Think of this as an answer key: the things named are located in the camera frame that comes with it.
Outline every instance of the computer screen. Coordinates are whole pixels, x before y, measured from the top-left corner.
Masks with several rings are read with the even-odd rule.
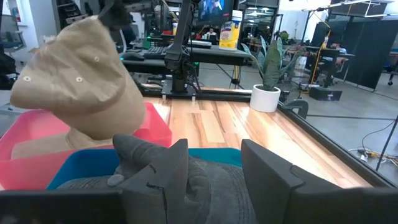
[[[222,24],[232,18],[234,1],[202,0],[198,7],[198,23]]]

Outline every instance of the wooden table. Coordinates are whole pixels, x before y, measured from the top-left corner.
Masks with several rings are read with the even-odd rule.
[[[252,139],[289,162],[340,187],[370,185],[281,112],[260,113],[248,103],[146,98],[189,147],[233,147]]]

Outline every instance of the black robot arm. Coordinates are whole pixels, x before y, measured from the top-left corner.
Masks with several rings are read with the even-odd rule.
[[[187,70],[189,70],[188,40],[191,35],[192,20],[195,9],[200,0],[183,0],[178,20],[177,33],[173,45],[168,49],[164,58],[166,67],[173,71],[172,92],[185,93],[187,91]]]
[[[193,14],[200,0],[183,0],[180,19],[178,20],[177,33],[173,45],[168,49],[165,63],[168,69],[176,70],[181,67],[185,56],[189,56],[185,47],[188,44],[192,28]]]

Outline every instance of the potted plant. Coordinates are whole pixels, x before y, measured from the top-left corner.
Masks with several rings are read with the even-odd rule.
[[[260,51],[257,58],[251,54],[247,45],[242,44],[244,51],[250,54],[253,62],[257,64],[262,77],[262,84],[253,86],[250,107],[257,111],[271,113],[276,110],[280,96],[280,89],[276,88],[275,85],[289,67],[295,66],[297,59],[304,51],[304,47],[296,52],[286,67],[282,68],[282,56],[287,49],[283,50],[281,38],[273,40],[268,50],[266,41],[262,37],[261,44],[265,55]]]

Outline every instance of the floor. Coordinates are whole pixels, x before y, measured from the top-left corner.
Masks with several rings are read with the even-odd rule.
[[[233,66],[201,63],[199,82],[207,87],[229,88]],[[383,74],[376,91],[362,90],[348,83],[339,82],[333,86],[342,90],[340,101],[317,101],[306,94],[301,97],[308,101],[310,109],[307,121],[343,148],[352,150],[362,146],[362,139],[369,133],[384,129],[398,115],[398,77],[396,84],[388,86],[388,74]],[[243,67],[241,83],[237,88],[251,89],[261,83],[256,67]],[[0,105],[9,102],[9,91],[0,91]],[[4,115],[0,110],[0,136],[14,122],[16,116]],[[381,152],[392,125],[364,139],[364,146],[375,152]],[[398,154],[398,130],[393,134],[386,154]],[[376,159],[368,159],[368,165],[375,168]],[[398,167],[390,162],[382,164],[381,174],[398,185]]]

